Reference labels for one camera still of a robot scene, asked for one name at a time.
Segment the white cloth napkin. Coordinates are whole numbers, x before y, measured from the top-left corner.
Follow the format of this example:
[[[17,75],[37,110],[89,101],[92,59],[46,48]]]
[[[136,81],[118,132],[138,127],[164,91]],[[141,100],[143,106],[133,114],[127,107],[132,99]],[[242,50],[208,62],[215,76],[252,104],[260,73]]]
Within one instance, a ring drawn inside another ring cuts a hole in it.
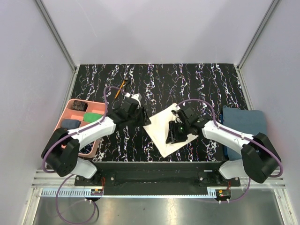
[[[168,108],[151,116],[151,124],[143,127],[163,158],[169,156],[198,137],[197,135],[188,134],[187,140],[184,142],[166,143],[169,130],[168,123],[169,121],[174,121],[176,118],[171,111],[178,109],[177,103],[173,103]]]

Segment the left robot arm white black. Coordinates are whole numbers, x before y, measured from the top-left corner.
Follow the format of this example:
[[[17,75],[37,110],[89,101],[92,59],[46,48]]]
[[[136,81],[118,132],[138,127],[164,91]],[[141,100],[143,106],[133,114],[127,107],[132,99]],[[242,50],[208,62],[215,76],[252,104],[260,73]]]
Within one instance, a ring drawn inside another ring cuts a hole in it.
[[[60,177],[69,174],[84,177],[92,186],[101,181],[97,167],[79,157],[79,150],[93,141],[113,134],[122,126],[147,126],[151,121],[141,105],[140,94],[126,94],[121,105],[103,117],[84,127],[72,130],[56,129],[48,141],[41,158]]]

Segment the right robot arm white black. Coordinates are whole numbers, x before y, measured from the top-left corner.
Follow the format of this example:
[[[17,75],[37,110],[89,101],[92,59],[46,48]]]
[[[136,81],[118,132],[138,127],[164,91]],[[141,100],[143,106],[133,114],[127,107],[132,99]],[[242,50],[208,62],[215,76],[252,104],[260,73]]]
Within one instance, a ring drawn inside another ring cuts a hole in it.
[[[199,116],[191,108],[178,108],[171,113],[175,119],[168,126],[166,143],[182,143],[188,135],[203,136],[218,142],[240,155],[238,160],[227,160],[213,173],[214,183],[223,186],[229,179],[247,176],[257,183],[264,183],[279,168],[283,173],[281,159],[269,138],[263,134],[245,134],[228,128],[210,116]]]

